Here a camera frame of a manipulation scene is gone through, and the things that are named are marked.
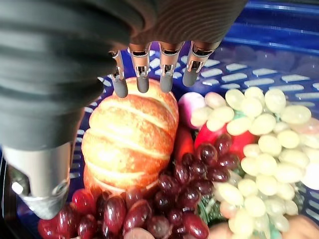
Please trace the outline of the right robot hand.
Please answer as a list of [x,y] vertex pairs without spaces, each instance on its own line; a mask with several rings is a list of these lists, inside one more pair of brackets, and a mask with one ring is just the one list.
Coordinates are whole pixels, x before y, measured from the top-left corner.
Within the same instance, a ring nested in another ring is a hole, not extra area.
[[0,144],[16,193],[41,219],[66,202],[73,146],[100,76],[128,94],[120,51],[128,48],[142,93],[149,50],[160,43],[162,91],[191,42],[183,84],[192,86],[241,13],[244,0],[3,0],[0,3]]

